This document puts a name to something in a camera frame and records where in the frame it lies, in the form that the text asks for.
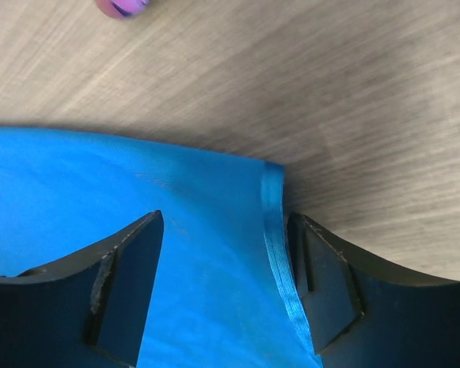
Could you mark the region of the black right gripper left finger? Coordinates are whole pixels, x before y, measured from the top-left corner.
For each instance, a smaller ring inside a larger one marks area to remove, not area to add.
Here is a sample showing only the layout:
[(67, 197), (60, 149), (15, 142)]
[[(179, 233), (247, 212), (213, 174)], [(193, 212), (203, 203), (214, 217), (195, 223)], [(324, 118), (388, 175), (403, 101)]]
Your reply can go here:
[(164, 222), (126, 228), (15, 277), (0, 277), (0, 367), (134, 367)]

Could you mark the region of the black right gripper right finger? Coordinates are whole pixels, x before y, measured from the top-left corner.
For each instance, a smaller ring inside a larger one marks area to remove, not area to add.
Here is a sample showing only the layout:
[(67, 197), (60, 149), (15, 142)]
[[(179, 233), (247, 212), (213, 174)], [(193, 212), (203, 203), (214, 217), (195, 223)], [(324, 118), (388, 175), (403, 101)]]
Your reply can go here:
[(305, 215), (289, 217), (287, 236), (325, 367), (460, 367), (460, 281), (388, 261)]

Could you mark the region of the blue cloth napkin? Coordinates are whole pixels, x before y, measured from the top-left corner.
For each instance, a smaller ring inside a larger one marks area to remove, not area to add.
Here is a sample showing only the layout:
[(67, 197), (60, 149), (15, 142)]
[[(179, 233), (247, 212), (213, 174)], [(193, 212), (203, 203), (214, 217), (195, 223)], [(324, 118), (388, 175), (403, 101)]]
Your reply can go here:
[(93, 133), (0, 128), (0, 275), (159, 210), (141, 367), (319, 367), (284, 238), (284, 170)]

